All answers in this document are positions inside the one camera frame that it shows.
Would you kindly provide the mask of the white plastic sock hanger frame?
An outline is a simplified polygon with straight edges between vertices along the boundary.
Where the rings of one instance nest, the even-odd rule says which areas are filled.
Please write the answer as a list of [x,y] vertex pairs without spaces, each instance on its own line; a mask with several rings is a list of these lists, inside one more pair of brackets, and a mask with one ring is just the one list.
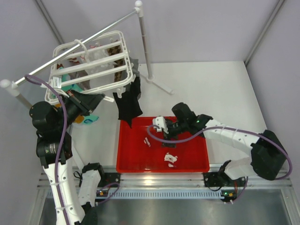
[[[70,49],[71,43],[56,47],[53,56],[59,56]],[[122,53],[109,56],[107,49],[118,45],[121,46]],[[79,87],[79,91],[83,94],[99,94],[108,90],[116,92],[117,88],[126,88],[135,79],[129,50],[121,31],[115,30],[103,34],[72,54],[72,58],[63,58],[51,66],[48,84],[53,86],[53,76],[61,77],[62,87],[55,90],[62,95],[65,95],[68,89],[75,87]],[[123,59],[125,65],[114,68],[113,62],[119,59]],[[123,71],[122,80],[114,82],[114,74],[118,71]]]

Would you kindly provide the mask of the white clothes peg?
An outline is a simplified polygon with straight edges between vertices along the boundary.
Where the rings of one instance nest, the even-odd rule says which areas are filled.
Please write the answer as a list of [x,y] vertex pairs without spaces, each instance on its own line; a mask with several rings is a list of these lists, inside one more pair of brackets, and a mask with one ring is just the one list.
[[119,87],[116,89],[116,93],[117,93],[117,96],[118,98],[122,98],[122,94],[126,91],[126,88],[124,87]]

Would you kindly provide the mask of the black sock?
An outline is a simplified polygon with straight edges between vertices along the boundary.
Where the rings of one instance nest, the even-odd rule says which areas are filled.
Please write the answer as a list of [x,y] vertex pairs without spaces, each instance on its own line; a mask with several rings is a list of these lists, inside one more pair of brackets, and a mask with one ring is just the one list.
[[117,92],[113,93],[114,100],[117,104],[117,108],[119,111],[119,120],[127,122],[129,127],[132,127],[132,119],[133,119],[133,96],[129,91],[122,93],[121,98],[118,97]]
[[129,108],[130,108],[130,118],[133,119],[143,114],[139,99],[141,97],[141,79],[136,77],[130,84],[129,90]]

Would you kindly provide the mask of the grey sock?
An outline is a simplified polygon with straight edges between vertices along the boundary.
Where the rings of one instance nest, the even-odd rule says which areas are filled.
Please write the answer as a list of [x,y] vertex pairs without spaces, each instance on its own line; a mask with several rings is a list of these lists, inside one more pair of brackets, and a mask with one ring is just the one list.
[[131,88],[133,88],[133,92],[135,93],[137,100],[141,97],[141,78],[140,78],[140,72],[138,70],[139,67],[139,61],[138,59],[129,58],[130,62],[133,64],[132,71],[135,75],[135,79],[133,83],[131,84]]

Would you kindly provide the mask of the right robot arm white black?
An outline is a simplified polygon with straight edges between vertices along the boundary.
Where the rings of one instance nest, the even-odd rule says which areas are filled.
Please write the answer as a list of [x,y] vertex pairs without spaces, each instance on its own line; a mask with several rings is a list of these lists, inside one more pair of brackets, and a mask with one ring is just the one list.
[[152,121],[155,130],[163,133],[164,145],[173,145],[178,135],[190,133],[232,146],[247,154],[247,157],[239,160],[225,161],[218,172],[208,176],[209,184],[215,187],[229,186],[242,177],[252,175],[275,180],[287,160],[287,153],[281,142],[270,130],[253,133],[229,127],[211,116],[196,115],[183,102],[176,104],[172,112],[176,117],[175,121],[163,116]]

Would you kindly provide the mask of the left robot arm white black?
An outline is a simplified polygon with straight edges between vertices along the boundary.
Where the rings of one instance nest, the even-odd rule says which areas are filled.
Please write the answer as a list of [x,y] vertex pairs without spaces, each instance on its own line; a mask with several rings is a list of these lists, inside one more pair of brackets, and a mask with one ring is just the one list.
[[98,186],[106,175],[100,163],[80,166],[81,185],[77,190],[72,169],[72,137],[68,127],[79,117],[92,113],[104,94],[82,94],[69,90],[61,97],[61,106],[46,101],[34,104],[29,111],[37,132],[36,154],[48,177],[58,225],[96,225],[95,199]]

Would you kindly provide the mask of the mustard yellow sock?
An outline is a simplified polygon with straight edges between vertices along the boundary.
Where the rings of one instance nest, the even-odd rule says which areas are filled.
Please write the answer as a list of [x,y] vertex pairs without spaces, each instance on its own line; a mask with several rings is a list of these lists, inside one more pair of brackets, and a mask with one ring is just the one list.
[[[61,108],[61,104],[60,103],[58,103],[58,104],[55,104],[54,105],[56,108]],[[77,123],[77,124],[80,124],[80,123],[82,123],[84,121],[84,116],[82,116],[82,115],[79,115],[75,120],[74,120],[74,123]]]

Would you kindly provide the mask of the red plastic bin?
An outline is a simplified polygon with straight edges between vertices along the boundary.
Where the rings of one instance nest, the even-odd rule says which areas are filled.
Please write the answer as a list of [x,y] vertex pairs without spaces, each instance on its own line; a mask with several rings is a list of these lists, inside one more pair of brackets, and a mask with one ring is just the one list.
[[[164,147],[151,138],[147,127],[152,117],[137,117],[130,128],[127,122],[120,122],[116,170],[119,173],[206,173],[210,169],[206,140],[200,136],[174,148]],[[143,140],[147,137],[151,147]],[[169,152],[178,156],[175,168],[164,161]]]

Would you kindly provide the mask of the brown argyle sock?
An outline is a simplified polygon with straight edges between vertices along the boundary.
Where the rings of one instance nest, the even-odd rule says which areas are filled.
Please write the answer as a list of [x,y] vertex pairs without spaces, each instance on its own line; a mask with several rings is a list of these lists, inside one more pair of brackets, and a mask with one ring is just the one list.
[[[122,48],[120,45],[118,46],[115,46],[115,47],[111,47],[111,48],[108,48],[107,49],[107,53],[109,56],[113,56],[113,55],[116,55],[116,54],[119,54],[119,53],[122,53]],[[113,67],[114,68],[118,68],[118,67],[121,67],[121,66],[124,66],[125,65],[125,62],[123,59],[119,59],[119,60],[116,60],[113,62]],[[123,71],[118,71],[114,74],[114,82],[119,82],[122,80],[122,73]]]

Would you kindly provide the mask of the metal and white drying rack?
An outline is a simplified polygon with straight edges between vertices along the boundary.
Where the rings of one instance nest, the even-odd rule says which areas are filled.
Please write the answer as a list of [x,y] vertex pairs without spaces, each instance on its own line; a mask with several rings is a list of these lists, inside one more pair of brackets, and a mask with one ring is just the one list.
[[[26,78],[29,78],[30,82],[33,82],[34,79],[37,79],[37,74],[39,74],[41,71],[45,70],[46,68],[56,64],[58,61],[62,60],[63,58],[72,58],[73,54],[76,49],[78,48],[84,48],[84,45],[96,40],[101,35],[106,34],[110,29],[112,29],[114,26],[118,25],[119,23],[123,22],[124,20],[130,18],[132,15],[138,15],[140,28],[141,28],[141,35],[142,35],[142,41],[143,41],[143,47],[144,47],[144,53],[145,53],[145,60],[146,60],[146,67],[148,70],[148,75],[145,77],[148,83],[152,83],[156,85],[158,88],[163,90],[164,92],[168,93],[169,95],[173,94],[173,90],[169,87],[162,85],[158,83],[154,75],[152,73],[152,67],[150,64],[150,57],[149,57],[149,49],[148,49],[148,41],[146,40],[146,31],[145,31],[145,25],[144,25],[144,9],[143,9],[143,3],[140,0],[137,0],[135,2],[135,8],[124,17],[118,19],[117,21],[113,22],[112,24],[106,26],[96,34],[92,35],[91,37],[85,39],[85,40],[74,40],[71,43],[72,48],[68,49],[64,53],[60,54],[59,56],[55,57],[54,59],[50,60],[49,62],[43,64],[42,66],[38,67],[34,71],[30,72],[29,74],[26,74],[21,79],[19,79],[16,82],[10,81],[8,79],[3,79],[0,82],[1,88],[5,89],[11,96],[15,97],[19,102],[21,102],[28,110],[32,107],[31,103],[19,92],[18,87],[27,82]],[[117,143],[117,126],[120,124],[116,119],[106,118],[104,119],[104,124],[107,125],[107,127],[101,127],[103,131],[103,137],[104,141],[107,142],[109,139],[108,137],[111,137],[113,139],[113,147],[104,147],[103,150],[109,150],[109,152],[106,152],[102,154],[102,161],[106,162],[109,156],[112,157],[113,161],[109,163],[111,165],[116,160],[116,143]]]

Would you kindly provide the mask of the aluminium rail base frame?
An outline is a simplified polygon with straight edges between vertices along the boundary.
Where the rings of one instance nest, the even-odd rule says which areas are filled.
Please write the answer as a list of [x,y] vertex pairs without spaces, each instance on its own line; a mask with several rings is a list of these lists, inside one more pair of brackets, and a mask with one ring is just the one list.
[[204,173],[123,173],[106,167],[107,179],[97,188],[96,199],[225,199],[247,190],[284,192],[291,189],[289,178],[264,180],[257,176],[241,178],[232,184],[209,184],[212,176]]

